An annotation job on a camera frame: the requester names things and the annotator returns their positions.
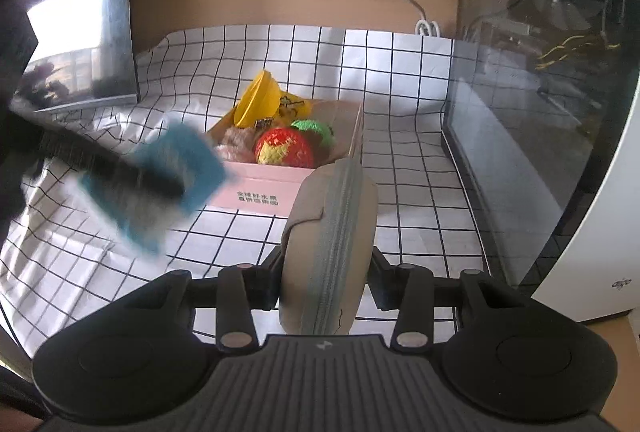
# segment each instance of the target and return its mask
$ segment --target grid-patterned paper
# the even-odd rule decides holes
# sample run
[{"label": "grid-patterned paper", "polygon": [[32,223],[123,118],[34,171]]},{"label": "grid-patterned paper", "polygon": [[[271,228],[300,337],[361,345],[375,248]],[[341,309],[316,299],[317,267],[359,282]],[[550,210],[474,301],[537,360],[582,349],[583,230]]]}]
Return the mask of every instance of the grid-patterned paper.
[{"label": "grid-patterned paper", "polygon": [[[256,73],[315,99],[362,101],[362,164],[378,183],[376,245],[391,263],[457,277],[482,268],[478,233],[454,165],[440,148],[451,40],[312,26],[219,26],[175,32],[138,58],[142,101],[76,111],[58,122],[119,152],[158,136],[168,120],[204,132],[238,102]],[[33,354],[48,336],[174,269],[212,277],[223,266],[259,263],[286,220],[206,205],[168,232],[167,255],[135,256],[75,195],[76,172],[52,161],[24,184],[27,209],[2,248],[2,325]],[[352,333],[388,341],[398,312],[379,311],[365,290]],[[258,336],[280,333],[277,311],[254,312]],[[436,340],[454,333],[436,310]],[[215,309],[195,332],[215,340]]]}]

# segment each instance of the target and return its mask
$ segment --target metal screw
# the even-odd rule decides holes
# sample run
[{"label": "metal screw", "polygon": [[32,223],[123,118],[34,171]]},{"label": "metal screw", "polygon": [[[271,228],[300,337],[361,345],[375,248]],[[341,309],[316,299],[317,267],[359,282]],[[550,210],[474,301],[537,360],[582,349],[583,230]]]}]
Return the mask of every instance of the metal screw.
[{"label": "metal screw", "polygon": [[220,338],[220,343],[229,349],[240,349],[246,347],[251,343],[251,341],[251,336],[241,331],[226,333],[222,338]]},{"label": "metal screw", "polygon": [[417,331],[406,331],[396,336],[396,342],[401,347],[417,349],[427,345],[429,343],[429,338],[427,335],[423,335]]}]

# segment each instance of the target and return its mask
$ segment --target cardboard box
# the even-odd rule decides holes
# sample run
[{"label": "cardboard box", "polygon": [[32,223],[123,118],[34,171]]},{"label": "cardboard box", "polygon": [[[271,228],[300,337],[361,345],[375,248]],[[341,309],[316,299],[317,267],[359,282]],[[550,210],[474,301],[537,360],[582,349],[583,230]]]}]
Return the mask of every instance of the cardboard box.
[{"label": "cardboard box", "polygon": [[[336,144],[329,161],[345,156],[359,159],[364,123],[362,104],[341,100],[310,102],[313,104],[311,118],[327,123],[334,130]],[[233,125],[235,109],[207,132],[215,142],[221,141]],[[281,217],[289,217],[300,184],[314,171],[231,161],[225,166],[232,178],[210,199],[211,205]]]}]

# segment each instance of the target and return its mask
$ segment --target grooved black plate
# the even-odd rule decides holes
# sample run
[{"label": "grooved black plate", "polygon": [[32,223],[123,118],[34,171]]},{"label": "grooved black plate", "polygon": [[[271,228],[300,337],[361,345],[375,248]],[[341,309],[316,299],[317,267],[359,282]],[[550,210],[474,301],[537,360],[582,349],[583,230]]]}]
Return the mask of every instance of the grooved black plate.
[{"label": "grooved black plate", "polygon": [[453,395],[427,359],[391,352],[380,336],[269,336],[222,360],[206,385],[165,415],[94,428],[54,418],[40,432],[606,432],[595,415],[514,423]]}]

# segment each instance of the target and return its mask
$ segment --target glass panel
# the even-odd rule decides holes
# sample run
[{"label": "glass panel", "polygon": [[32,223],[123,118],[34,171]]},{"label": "glass panel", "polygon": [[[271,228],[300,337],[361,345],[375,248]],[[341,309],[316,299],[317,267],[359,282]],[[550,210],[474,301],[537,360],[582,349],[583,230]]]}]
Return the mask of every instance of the glass panel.
[{"label": "glass panel", "polygon": [[38,37],[15,101],[63,111],[135,102],[129,0],[17,0]]},{"label": "glass panel", "polygon": [[602,127],[626,119],[613,104],[636,83],[621,72],[628,15],[627,0],[460,0],[446,133],[510,284],[530,273],[598,149],[617,144]]}]

